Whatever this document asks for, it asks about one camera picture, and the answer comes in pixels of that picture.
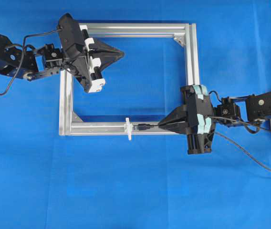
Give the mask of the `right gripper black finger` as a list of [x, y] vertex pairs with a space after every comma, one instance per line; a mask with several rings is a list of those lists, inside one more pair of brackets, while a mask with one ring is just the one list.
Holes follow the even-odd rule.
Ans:
[[165, 118], [163, 118], [158, 125], [168, 125], [178, 122], [186, 122], [188, 120], [187, 106], [181, 105], [176, 107], [172, 112], [170, 112]]
[[159, 124], [159, 128], [170, 131], [170, 132], [174, 132], [177, 134], [186, 135], [187, 134], [186, 129], [188, 128], [188, 123], [174, 122], [174, 123], [169, 123], [169, 124]]

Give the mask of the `left gripper body white rail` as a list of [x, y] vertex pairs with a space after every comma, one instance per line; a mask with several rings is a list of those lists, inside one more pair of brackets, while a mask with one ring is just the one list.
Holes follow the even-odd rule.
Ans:
[[74, 77], [86, 93], [96, 93], [102, 90], [105, 79], [101, 74], [102, 60], [95, 56], [100, 50], [101, 43], [98, 39], [89, 36], [88, 27], [82, 26], [84, 47], [83, 52], [73, 62]]

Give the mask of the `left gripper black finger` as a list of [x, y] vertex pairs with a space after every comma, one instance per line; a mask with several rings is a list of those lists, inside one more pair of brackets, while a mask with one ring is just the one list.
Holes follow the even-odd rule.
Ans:
[[95, 67], [94, 69], [95, 70], [98, 69], [98, 71], [102, 71], [120, 59], [121, 59], [121, 57], [97, 57], [97, 60], [100, 61], [101, 64], [99, 66]]
[[101, 62], [116, 62], [125, 55], [123, 51], [100, 40], [94, 40], [94, 43], [90, 44], [89, 48], [90, 56], [93, 58], [100, 58]]

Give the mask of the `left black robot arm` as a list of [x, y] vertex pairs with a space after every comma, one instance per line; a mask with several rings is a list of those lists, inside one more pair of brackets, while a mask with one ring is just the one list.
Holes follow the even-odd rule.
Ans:
[[102, 71], [124, 57], [124, 52], [82, 30], [84, 48], [76, 58], [70, 58], [63, 49], [46, 44], [35, 48], [30, 44], [12, 43], [0, 34], [0, 75], [12, 79], [33, 81], [67, 71], [74, 76], [87, 93], [102, 90], [105, 79]]

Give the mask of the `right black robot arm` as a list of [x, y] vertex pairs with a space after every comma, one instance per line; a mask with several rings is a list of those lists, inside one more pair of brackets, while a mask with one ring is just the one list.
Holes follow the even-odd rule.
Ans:
[[271, 125], [271, 92], [222, 98], [220, 104], [213, 107], [205, 86], [184, 86], [180, 90], [183, 104], [162, 119], [158, 127], [186, 135], [188, 154], [211, 152], [217, 123], [227, 127], [243, 126], [252, 134], [259, 132], [267, 120]]

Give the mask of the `right gripper body teal rail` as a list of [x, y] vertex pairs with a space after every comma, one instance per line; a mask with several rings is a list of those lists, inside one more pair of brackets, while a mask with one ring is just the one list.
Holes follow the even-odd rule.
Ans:
[[188, 154], [210, 153], [215, 123], [211, 119], [211, 116], [214, 115], [214, 109], [208, 90], [204, 85], [194, 84], [181, 87], [180, 91], [187, 113]]

